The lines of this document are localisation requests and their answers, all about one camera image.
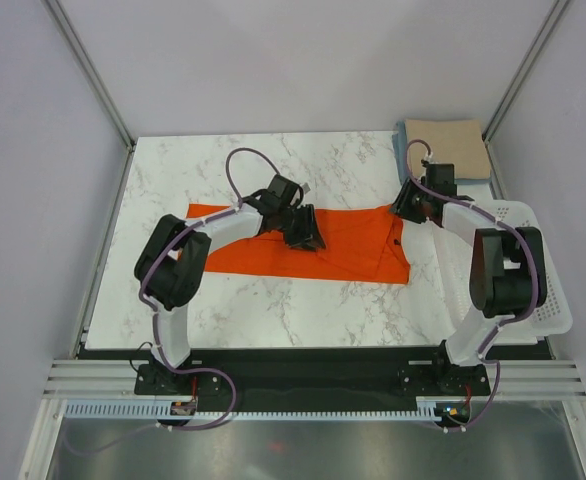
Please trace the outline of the orange t shirt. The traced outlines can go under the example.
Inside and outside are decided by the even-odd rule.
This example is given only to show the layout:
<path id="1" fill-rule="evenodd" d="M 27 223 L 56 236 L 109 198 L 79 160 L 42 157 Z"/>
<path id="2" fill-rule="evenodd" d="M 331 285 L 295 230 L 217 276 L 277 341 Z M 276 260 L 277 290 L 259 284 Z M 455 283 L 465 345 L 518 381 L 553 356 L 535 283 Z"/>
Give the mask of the orange t shirt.
<path id="1" fill-rule="evenodd" d="M 208 273 L 358 281 L 406 285 L 410 264 L 402 247 L 403 221 L 387 206 L 316 211 L 326 247 L 315 252 L 287 246 L 273 231 L 211 253 Z"/>

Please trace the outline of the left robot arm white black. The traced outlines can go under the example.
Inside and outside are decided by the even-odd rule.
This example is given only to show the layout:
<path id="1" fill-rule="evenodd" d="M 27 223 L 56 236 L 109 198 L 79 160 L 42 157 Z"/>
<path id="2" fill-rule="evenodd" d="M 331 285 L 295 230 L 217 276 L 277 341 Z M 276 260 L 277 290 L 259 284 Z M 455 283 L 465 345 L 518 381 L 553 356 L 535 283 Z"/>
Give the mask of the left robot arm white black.
<path id="1" fill-rule="evenodd" d="M 198 292 L 209 256 L 241 240 L 279 232 L 291 249 L 326 247 L 314 206 L 305 204 L 303 186 L 277 174 L 265 189 L 239 197 L 236 204 L 192 220 L 160 218 L 135 267 L 139 300 L 152 311 L 152 354 L 162 363 L 158 382 L 181 393 L 192 382 L 188 305 Z"/>

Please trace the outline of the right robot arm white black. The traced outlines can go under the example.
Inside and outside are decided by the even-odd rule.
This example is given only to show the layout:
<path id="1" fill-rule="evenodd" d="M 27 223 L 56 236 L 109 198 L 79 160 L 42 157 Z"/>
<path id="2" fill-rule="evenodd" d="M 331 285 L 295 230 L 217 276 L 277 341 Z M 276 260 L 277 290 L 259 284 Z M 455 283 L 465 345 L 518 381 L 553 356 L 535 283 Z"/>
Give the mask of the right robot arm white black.
<path id="1" fill-rule="evenodd" d="M 486 351 L 507 325 L 527 319 L 547 295 L 544 243 L 532 226 L 512 227 L 457 194 L 454 166 L 422 162 L 425 174 L 410 176 L 390 208 L 413 223 L 431 221 L 472 247 L 469 294 L 472 307 L 444 341 L 448 359 L 431 368 L 440 392 L 467 381 L 465 367 L 485 361 Z"/>

